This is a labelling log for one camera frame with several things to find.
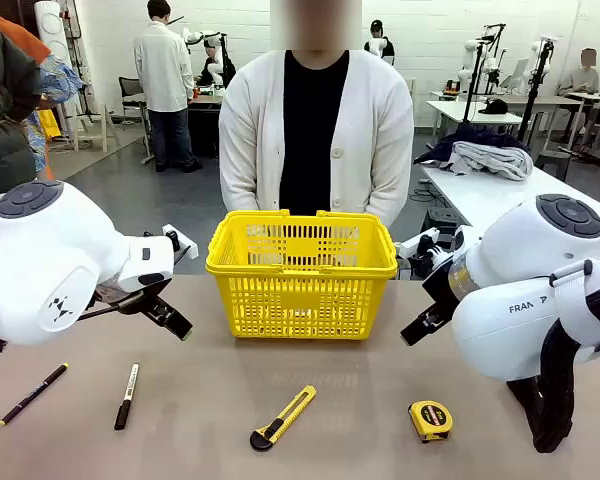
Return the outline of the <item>large white table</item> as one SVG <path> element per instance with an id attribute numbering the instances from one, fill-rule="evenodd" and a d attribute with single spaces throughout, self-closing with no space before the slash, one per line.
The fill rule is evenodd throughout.
<path id="1" fill-rule="evenodd" d="M 486 229 L 511 208 L 541 194 L 564 194 L 581 200 L 600 216 L 600 202 L 538 169 L 524 182 L 482 171 L 455 175 L 430 166 L 422 170 L 451 206 L 474 227 Z"/>

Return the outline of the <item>thin black yellow-tipped pen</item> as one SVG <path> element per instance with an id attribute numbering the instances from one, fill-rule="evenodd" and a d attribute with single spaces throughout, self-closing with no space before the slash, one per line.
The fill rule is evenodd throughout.
<path id="1" fill-rule="evenodd" d="M 35 399 L 37 399 L 45 390 L 57 381 L 69 368 L 68 363 L 63 363 L 49 374 L 40 385 L 38 385 L 31 393 L 23 400 L 16 404 L 7 414 L 0 420 L 1 426 L 8 425 L 13 421 L 26 407 L 28 407 Z"/>

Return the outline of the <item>black and white marker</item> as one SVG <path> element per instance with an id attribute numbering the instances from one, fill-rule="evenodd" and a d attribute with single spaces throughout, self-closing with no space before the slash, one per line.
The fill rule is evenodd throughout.
<path id="1" fill-rule="evenodd" d="M 129 378 L 125 388 L 123 401 L 119 406 L 117 416 L 114 422 L 115 431 L 122 431 L 126 428 L 128 416 L 132 406 L 133 395 L 138 379 L 139 369 L 140 365 L 138 363 L 134 363 L 131 367 Z"/>

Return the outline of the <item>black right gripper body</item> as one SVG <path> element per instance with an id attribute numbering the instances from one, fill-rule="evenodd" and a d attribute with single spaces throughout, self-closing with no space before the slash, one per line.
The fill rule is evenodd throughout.
<path id="1" fill-rule="evenodd" d="M 449 267 L 438 267 L 423 282 L 423 288 L 433 300 L 426 311 L 428 321 L 450 321 L 460 301 L 452 291 Z"/>

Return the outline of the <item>person's right forearm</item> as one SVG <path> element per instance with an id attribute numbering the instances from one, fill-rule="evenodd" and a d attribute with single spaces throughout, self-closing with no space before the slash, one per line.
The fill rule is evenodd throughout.
<path id="1" fill-rule="evenodd" d="M 259 210 L 255 151 L 250 146 L 224 143 L 220 149 L 220 183 L 228 211 Z"/>

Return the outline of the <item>orange garment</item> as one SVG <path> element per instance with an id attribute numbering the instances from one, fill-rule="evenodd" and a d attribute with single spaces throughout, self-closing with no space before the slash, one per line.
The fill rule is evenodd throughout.
<path id="1" fill-rule="evenodd" d="M 24 53 L 41 65 L 51 50 L 27 29 L 0 16 L 0 31 Z"/>

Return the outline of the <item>person's left forearm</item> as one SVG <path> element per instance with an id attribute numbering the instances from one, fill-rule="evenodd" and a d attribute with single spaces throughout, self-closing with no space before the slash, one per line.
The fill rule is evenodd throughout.
<path id="1" fill-rule="evenodd" d="M 377 216 L 389 228 L 404 205 L 409 194 L 412 168 L 412 151 L 398 148 L 378 151 L 371 170 L 372 189 L 366 212 Z"/>

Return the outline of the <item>person in white cardigan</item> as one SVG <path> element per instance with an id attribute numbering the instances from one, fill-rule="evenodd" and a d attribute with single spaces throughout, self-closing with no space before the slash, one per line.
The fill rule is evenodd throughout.
<path id="1" fill-rule="evenodd" d="M 240 68 L 224 94 L 220 149 L 254 149 L 259 210 L 367 213 L 375 154 L 412 151 L 409 87 L 393 66 L 354 48 L 358 7 L 271 0 L 276 46 Z"/>

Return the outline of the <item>person in white lab coat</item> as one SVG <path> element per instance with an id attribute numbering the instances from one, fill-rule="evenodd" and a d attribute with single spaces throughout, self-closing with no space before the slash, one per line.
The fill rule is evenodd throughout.
<path id="1" fill-rule="evenodd" d="M 156 170 L 173 162 L 185 173 L 202 168 L 192 150 L 188 107 L 194 76 L 184 40 L 168 28 L 167 0 L 148 0 L 150 23 L 134 41 L 134 61 L 152 131 Z"/>

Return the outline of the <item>yellow plastic shopping basket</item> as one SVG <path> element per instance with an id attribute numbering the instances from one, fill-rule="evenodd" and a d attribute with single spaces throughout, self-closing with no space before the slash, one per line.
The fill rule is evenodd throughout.
<path id="1" fill-rule="evenodd" d="M 235 211 L 218 224 L 206 269 L 237 338 L 362 341 L 397 259 L 371 214 Z"/>

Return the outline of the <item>black office chair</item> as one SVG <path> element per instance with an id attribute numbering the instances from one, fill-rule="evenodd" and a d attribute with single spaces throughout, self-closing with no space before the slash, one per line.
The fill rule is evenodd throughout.
<path id="1" fill-rule="evenodd" d="M 138 79 L 119 77 L 118 83 L 121 92 L 123 123 L 131 124 L 132 121 L 128 116 L 129 110 L 137 110 L 140 116 L 144 115 L 144 92 Z"/>

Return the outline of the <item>person in dark green vest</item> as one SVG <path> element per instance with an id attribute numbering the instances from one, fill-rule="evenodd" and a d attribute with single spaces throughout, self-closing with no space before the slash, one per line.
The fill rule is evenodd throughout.
<path id="1" fill-rule="evenodd" d="M 36 177 L 21 122 L 40 100 L 39 67 L 0 31 L 0 197 Z"/>

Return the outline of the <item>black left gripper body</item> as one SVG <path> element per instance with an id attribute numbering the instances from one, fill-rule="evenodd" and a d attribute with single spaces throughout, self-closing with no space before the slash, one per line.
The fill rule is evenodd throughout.
<path id="1" fill-rule="evenodd" d="M 165 305 L 161 292 L 171 283 L 172 279 L 158 281 L 148 286 L 142 286 L 138 291 L 129 293 L 123 291 L 112 281 L 99 285 L 92 299 L 92 312 L 102 315 L 111 312 L 121 312 L 124 315 L 146 313 L 158 306 Z"/>

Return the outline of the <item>dark background desk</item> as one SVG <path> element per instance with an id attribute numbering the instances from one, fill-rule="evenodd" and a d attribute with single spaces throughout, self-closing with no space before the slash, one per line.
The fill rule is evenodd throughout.
<path id="1" fill-rule="evenodd" d="M 193 152 L 209 158 L 219 153 L 219 115 L 223 98 L 201 95 L 188 105 L 188 127 Z"/>

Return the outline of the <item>black tripod stand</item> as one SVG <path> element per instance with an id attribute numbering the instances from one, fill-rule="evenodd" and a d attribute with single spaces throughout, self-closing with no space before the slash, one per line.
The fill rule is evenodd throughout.
<path id="1" fill-rule="evenodd" d="M 525 142 L 525 136 L 531 120 L 533 107 L 538 97 L 540 86 L 543 83 L 545 69 L 553 57 L 556 42 L 557 40 L 554 37 L 549 36 L 543 36 L 540 39 L 538 48 L 539 56 L 537 57 L 535 66 L 531 69 L 531 77 L 528 81 L 529 92 L 527 95 L 527 103 L 523 112 L 522 122 L 518 129 L 517 140 L 521 143 Z"/>
<path id="2" fill-rule="evenodd" d="M 498 70 L 496 72 L 493 72 L 491 75 L 482 76 L 480 79 L 478 79 L 477 78 L 478 65 L 475 65 L 473 79 L 472 79 L 470 87 L 469 87 L 468 95 L 467 96 L 459 95 L 459 97 L 464 99 L 465 101 L 473 102 L 473 100 L 477 98 L 477 96 L 479 95 L 479 92 L 480 92 L 479 85 L 483 78 L 486 79 L 486 87 L 484 88 L 485 94 L 489 94 L 494 87 L 499 85 L 502 55 L 505 52 L 505 49 L 500 48 L 500 43 L 501 43 L 501 37 L 502 37 L 502 34 L 503 34 L 505 28 L 506 28 L 505 23 L 488 24 L 488 25 L 484 26 L 484 31 L 481 36 L 476 37 L 474 39 L 470 39 L 470 40 L 485 39 L 488 36 L 492 36 L 495 38 L 495 43 L 494 43 L 495 50 L 493 51 L 493 53 L 495 54 L 495 57 L 497 59 Z"/>

